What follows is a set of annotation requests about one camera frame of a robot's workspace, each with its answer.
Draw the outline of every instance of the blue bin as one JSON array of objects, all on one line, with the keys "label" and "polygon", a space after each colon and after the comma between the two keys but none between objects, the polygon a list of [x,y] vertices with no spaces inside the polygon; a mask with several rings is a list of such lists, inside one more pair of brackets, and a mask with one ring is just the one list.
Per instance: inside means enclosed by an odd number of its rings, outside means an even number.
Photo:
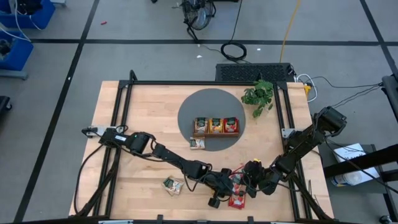
[{"label": "blue bin", "polygon": [[[18,24],[21,29],[23,28],[32,28],[36,29],[35,25],[44,29],[50,22],[52,15],[54,14],[55,7],[50,2],[50,0],[37,0],[40,1],[43,8],[38,10],[35,14],[32,15],[32,20],[29,15],[20,15],[18,14]],[[8,12],[10,14],[0,14],[0,22],[8,28],[18,28],[15,14],[11,14],[11,9],[8,0],[0,0],[0,11]]]},{"label": "blue bin", "polygon": [[[8,31],[8,33],[25,38],[19,31]],[[10,43],[14,41],[11,51],[3,60],[0,60],[0,69],[21,71],[33,50],[33,45],[29,41],[13,38],[3,31],[0,31],[0,39],[5,39]]]}]

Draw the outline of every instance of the wooden table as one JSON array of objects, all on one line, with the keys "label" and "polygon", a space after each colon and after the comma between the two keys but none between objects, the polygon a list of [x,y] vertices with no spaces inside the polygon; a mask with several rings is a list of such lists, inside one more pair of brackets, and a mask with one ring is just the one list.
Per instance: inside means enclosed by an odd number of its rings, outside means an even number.
[{"label": "wooden table", "polygon": [[[93,125],[110,124],[117,87],[118,82],[102,83]],[[288,83],[288,87],[295,126],[306,128],[311,124],[311,117],[303,85]],[[233,170],[240,163],[244,164],[254,158],[260,159],[263,166],[268,166],[276,156],[282,154],[275,107],[254,119],[252,118],[254,107],[249,105],[243,106],[246,114],[246,128],[236,144],[216,152],[190,150],[188,142],[178,128],[177,114],[184,99],[205,88],[219,88],[240,99],[247,86],[134,85],[127,117],[129,130],[126,134],[134,131],[151,133],[157,138],[157,142],[164,144],[171,151],[185,159],[211,163],[213,170],[221,170],[223,167]],[[280,97],[284,121],[287,123],[282,92],[280,92]],[[121,106],[118,124],[120,124],[122,109]],[[87,140],[84,158],[99,146],[98,140],[98,138]],[[98,186],[103,156],[104,149],[95,154],[83,169],[78,192],[79,209]],[[319,156],[308,153],[302,159],[302,164],[306,181],[312,182],[312,194],[316,196],[326,214],[333,217]],[[294,221],[289,190],[283,187],[277,187],[272,195],[259,192],[256,198],[246,197],[246,206],[242,210],[228,207],[226,202],[221,202],[219,209],[215,209],[207,205],[209,198],[213,195],[211,189],[201,184],[194,192],[189,192],[186,186],[183,186],[180,195],[171,197],[161,186],[162,181],[170,175],[183,179],[181,171],[166,162],[145,161],[122,152],[111,218],[154,220],[158,214],[163,214],[164,220],[245,221],[248,216],[253,216],[255,221]],[[107,194],[108,191],[105,190],[100,214],[104,213]],[[301,196],[297,194],[297,198],[301,217],[305,217]]]}]

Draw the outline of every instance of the snack package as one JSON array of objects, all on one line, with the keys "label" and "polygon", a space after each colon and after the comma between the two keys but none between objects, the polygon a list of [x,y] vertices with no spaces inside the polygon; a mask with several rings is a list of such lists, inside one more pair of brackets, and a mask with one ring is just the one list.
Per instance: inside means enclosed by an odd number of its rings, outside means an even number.
[{"label": "snack package", "polygon": [[239,132],[239,120],[237,118],[225,118],[224,119],[224,132],[225,133],[238,133]]},{"label": "snack package", "polygon": [[191,137],[189,146],[191,149],[205,149],[205,138]]},{"label": "snack package", "polygon": [[208,119],[195,118],[193,122],[193,132],[198,134],[208,133]]},{"label": "snack package", "polygon": [[222,133],[223,132],[223,120],[220,118],[210,119],[209,133]]},{"label": "snack package", "polygon": [[162,186],[164,187],[164,189],[171,195],[179,195],[181,192],[181,188],[182,185],[184,184],[184,182],[182,182],[181,180],[178,180],[172,176],[166,178],[163,183]]},{"label": "snack package", "polygon": [[[236,169],[233,173],[242,172],[243,167],[244,167],[244,165],[242,165],[241,167]],[[240,184],[241,179],[243,178],[243,174],[233,174],[229,178],[233,182],[233,190],[235,193],[238,194],[239,191],[246,190],[246,186]],[[242,209],[242,208],[244,208],[245,199],[246,199],[246,194],[244,194],[243,196],[238,196],[238,195],[232,194],[231,197],[229,198],[228,206],[237,208],[237,209]]]}]

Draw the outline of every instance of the red snack package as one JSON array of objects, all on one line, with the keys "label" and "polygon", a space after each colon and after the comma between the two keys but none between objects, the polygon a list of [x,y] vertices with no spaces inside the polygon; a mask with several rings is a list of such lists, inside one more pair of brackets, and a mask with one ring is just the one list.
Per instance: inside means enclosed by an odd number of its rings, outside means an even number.
[{"label": "red snack package", "polygon": [[[242,172],[242,168],[244,166],[239,167],[238,169],[236,169],[233,173],[235,172]],[[245,191],[246,186],[244,185],[240,185],[240,181],[241,178],[243,178],[243,174],[233,174],[229,177],[232,181],[233,181],[233,190],[236,194],[239,193],[239,191]],[[244,201],[246,199],[246,194],[244,194],[243,196],[238,196],[235,194],[232,194],[231,197],[229,198],[229,202],[228,202],[228,206],[230,207],[234,207],[237,209],[242,209],[244,208]]]},{"label": "red snack package", "polygon": [[239,120],[237,118],[224,119],[224,133],[238,133]]}]

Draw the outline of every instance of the potted plant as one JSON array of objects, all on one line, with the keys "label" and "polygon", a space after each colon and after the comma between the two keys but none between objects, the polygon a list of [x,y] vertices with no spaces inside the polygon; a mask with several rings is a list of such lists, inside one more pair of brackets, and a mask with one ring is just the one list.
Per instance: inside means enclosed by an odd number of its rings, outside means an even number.
[{"label": "potted plant", "polygon": [[261,115],[266,106],[268,110],[271,110],[273,96],[273,84],[264,80],[259,80],[254,82],[254,88],[247,88],[244,90],[244,96],[242,96],[241,99],[242,103],[247,105],[259,105],[257,109],[253,111],[253,117],[257,118]]}]

